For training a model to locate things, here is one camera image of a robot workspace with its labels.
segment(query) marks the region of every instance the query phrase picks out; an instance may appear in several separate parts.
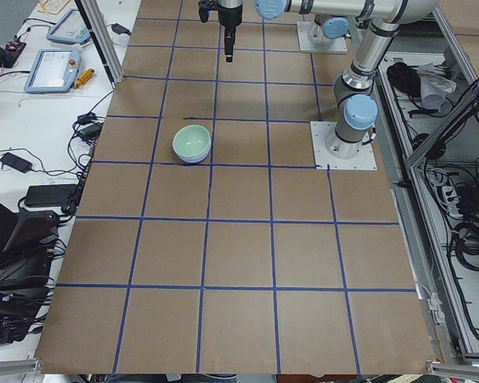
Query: green bowl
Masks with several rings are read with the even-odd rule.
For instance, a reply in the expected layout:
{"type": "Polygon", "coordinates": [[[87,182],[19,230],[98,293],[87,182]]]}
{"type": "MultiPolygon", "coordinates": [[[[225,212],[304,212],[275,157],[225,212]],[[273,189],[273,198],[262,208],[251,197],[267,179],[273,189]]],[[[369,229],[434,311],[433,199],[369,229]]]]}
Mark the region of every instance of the green bowl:
{"type": "Polygon", "coordinates": [[[195,164],[208,156],[211,136],[204,126],[188,125],[176,133],[172,149],[184,162],[195,164]]]}

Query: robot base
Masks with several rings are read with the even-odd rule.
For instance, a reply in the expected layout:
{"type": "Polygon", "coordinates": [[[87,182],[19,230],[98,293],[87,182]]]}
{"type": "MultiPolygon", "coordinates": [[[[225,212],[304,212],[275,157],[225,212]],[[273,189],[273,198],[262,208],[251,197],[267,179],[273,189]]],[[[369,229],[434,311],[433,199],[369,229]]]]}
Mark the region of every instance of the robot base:
{"type": "MultiPolygon", "coordinates": [[[[330,169],[337,170],[378,170],[370,144],[362,146],[357,156],[350,160],[340,159],[328,151],[325,139],[329,132],[335,129],[336,124],[328,121],[311,122],[312,145],[317,169],[327,170],[330,167],[330,169]]],[[[369,135],[366,133],[364,141],[367,140],[369,140],[369,135]]]]}
{"type": "Polygon", "coordinates": [[[312,28],[314,22],[297,22],[298,41],[300,43],[301,52],[310,53],[334,53],[334,54],[347,54],[348,47],[344,38],[338,38],[329,45],[315,45],[309,40],[309,30],[312,28]]]}

